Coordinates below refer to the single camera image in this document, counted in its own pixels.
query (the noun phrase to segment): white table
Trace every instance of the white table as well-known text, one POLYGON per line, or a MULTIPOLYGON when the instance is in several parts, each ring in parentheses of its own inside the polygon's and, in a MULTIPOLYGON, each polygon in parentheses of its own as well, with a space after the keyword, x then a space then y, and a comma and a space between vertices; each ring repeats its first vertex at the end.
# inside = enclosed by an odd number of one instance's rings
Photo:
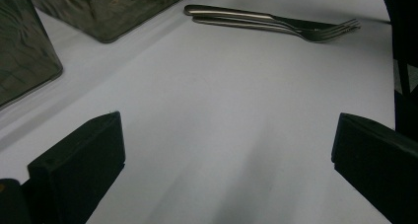
POLYGON ((0 177, 120 111, 126 167, 88 223, 388 223, 330 161, 341 112, 394 127, 383 0, 184 0, 111 44, 39 13, 65 72, 0 112, 0 177), (326 44, 194 24, 208 4, 362 28, 326 44))

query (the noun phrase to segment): fork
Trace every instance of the fork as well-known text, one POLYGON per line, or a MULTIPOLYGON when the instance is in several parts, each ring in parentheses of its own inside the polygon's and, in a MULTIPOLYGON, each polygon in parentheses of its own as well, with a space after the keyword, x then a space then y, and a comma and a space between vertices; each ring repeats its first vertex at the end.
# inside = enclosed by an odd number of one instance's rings
POLYGON ((219 17, 228 19, 249 20, 264 24, 274 24, 286 27, 295 31, 310 30, 322 31, 338 28, 340 25, 318 23, 312 21, 295 20, 274 16, 271 14, 256 13, 245 10, 228 9, 206 5, 186 5, 184 13, 193 17, 219 17))
POLYGON ((336 39, 338 37, 342 37, 360 28, 360 24, 357 20, 350 20, 340 25, 336 25, 336 26, 329 27, 324 30, 318 30, 318 31, 301 30, 301 29, 295 30, 295 28, 289 28, 289 27, 286 27, 283 25, 277 25, 277 24, 241 21, 241 20, 216 18, 216 17, 215 18, 193 17, 193 22, 199 23, 199 24, 207 24, 207 25, 265 30, 265 31, 290 34, 290 35, 294 35, 306 41, 314 42, 314 43, 327 42, 327 41, 336 39))

